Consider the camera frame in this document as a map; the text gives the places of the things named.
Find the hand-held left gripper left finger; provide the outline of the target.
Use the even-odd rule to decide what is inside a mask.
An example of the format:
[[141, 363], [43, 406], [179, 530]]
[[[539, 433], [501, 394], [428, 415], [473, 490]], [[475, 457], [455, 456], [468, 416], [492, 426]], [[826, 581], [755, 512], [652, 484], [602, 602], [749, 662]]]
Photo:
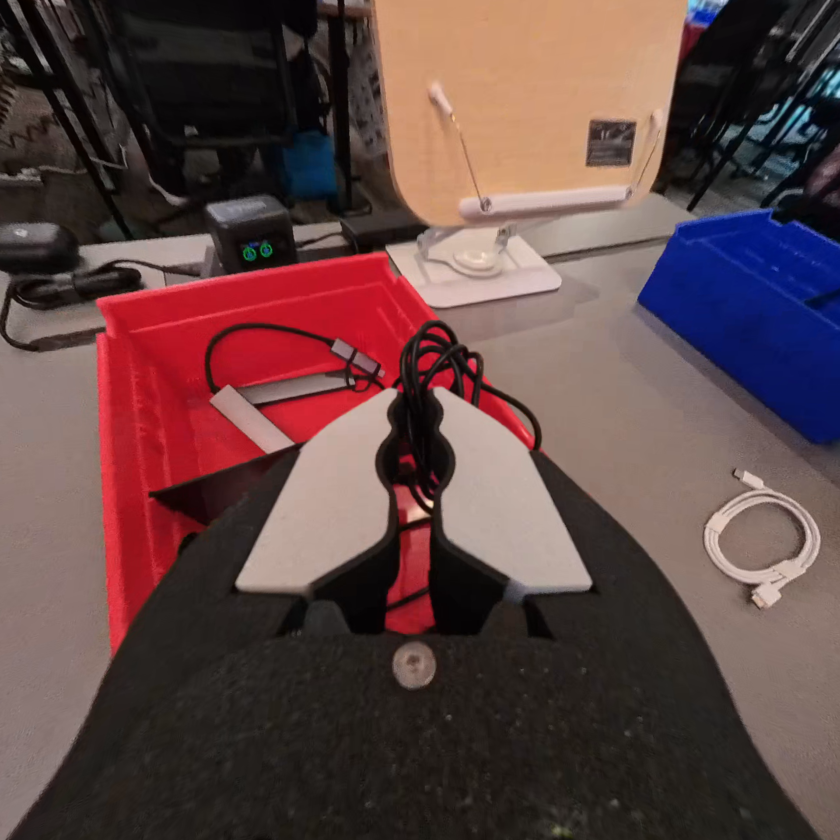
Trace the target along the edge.
[[402, 396], [379, 392], [301, 447], [238, 592], [335, 602], [352, 632], [384, 632], [401, 557], [393, 477]]

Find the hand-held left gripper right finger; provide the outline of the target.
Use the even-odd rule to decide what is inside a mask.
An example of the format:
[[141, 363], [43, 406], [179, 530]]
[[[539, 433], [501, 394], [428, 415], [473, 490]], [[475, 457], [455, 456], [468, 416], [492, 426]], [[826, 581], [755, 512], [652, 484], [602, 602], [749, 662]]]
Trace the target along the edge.
[[477, 634], [501, 602], [593, 588], [537, 455], [517, 435], [444, 387], [429, 396], [429, 434], [429, 598], [441, 634]]

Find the red plastic storage bin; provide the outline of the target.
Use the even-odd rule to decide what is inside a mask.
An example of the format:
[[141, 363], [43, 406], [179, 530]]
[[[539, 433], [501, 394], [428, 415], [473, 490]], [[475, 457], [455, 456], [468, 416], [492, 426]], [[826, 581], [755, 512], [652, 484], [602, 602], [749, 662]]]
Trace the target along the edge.
[[237, 466], [258, 447], [211, 406], [204, 357], [217, 333], [272, 322], [341, 339], [398, 376], [435, 313], [387, 255], [327, 259], [102, 299], [99, 435], [108, 618], [115, 654], [189, 532], [151, 493]]

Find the blue box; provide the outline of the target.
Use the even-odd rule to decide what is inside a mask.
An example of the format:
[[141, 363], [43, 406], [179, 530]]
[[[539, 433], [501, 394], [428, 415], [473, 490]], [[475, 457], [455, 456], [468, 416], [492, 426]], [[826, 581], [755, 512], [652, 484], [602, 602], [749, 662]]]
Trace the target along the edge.
[[839, 438], [839, 245], [769, 209], [676, 226], [638, 303], [815, 445]]

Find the black bin divider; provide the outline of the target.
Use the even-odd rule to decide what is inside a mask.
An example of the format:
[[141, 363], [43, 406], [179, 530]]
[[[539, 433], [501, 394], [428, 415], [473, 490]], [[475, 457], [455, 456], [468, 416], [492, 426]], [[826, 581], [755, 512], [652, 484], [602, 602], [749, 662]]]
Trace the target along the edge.
[[275, 463], [296, 454], [301, 447], [302, 444], [292, 444], [225, 469], [151, 490], [148, 498], [173, 513], [208, 526], [252, 490]]

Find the white flat bar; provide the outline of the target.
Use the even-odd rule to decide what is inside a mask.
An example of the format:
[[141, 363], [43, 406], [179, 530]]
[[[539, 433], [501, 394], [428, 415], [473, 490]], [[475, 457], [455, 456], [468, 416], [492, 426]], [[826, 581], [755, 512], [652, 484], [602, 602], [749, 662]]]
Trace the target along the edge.
[[278, 426], [231, 385], [226, 385], [215, 393], [209, 403], [266, 455], [295, 445]]

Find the grey flat hub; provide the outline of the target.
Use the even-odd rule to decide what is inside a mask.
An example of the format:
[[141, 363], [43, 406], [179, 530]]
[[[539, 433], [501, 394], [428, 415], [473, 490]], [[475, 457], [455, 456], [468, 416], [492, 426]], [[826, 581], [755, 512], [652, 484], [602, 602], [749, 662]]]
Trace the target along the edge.
[[237, 392], [253, 406], [288, 403], [343, 390], [354, 390], [356, 377], [345, 369], [305, 374], [280, 381], [240, 386]]

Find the black power brick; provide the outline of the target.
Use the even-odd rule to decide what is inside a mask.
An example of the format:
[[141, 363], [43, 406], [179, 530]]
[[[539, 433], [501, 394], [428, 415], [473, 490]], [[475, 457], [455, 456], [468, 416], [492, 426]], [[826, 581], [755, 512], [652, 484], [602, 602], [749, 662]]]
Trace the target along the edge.
[[404, 207], [342, 217], [339, 224], [342, 237], [357, 255], [416, 240], [428, 229], [423, 220]]

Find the small black display device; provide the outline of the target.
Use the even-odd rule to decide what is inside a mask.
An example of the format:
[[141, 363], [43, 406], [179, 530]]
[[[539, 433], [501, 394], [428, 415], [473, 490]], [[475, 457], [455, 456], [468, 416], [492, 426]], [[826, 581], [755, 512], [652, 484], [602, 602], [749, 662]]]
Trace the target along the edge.
[[291, 216], [272, 195], [208, 203], [203, 217], [225, 275], [293, 266], [299, 261]]

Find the blue bag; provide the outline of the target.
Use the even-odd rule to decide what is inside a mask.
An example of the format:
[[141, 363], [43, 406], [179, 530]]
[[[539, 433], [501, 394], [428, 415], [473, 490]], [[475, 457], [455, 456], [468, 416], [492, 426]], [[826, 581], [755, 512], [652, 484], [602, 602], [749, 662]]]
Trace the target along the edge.
[[328, 200], [338, 196], [332, 140], [319, 129], [297, 133], [280, 149], [283, 184], [297, 201]]

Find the black oval case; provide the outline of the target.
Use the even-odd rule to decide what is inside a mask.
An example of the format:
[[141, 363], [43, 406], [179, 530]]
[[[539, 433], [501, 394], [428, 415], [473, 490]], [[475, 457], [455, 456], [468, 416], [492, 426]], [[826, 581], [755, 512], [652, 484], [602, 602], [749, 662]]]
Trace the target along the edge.
[[1, 224], [1, 271], [51, 275], [79, 265], [79, 244], [67, 227], [52, 223]]

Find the wooden book stand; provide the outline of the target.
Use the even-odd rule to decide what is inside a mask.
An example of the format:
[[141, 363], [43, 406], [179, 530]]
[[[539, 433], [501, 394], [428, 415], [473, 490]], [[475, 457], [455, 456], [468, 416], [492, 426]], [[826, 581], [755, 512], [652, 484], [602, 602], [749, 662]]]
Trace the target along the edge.
[[435, 310], [556, 291], [520, 226], [617, 213], [662, 161], [687, 2], [371, 2], [395, 191], [387, 251]]

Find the black office chair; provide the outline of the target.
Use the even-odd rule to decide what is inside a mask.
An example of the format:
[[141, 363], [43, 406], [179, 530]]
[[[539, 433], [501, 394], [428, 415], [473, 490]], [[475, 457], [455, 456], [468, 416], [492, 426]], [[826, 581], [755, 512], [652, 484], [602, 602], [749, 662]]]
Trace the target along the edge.
[[154, 140], [221, 150], [298, 127], [279, 2], [106, 2], [108, 57]]

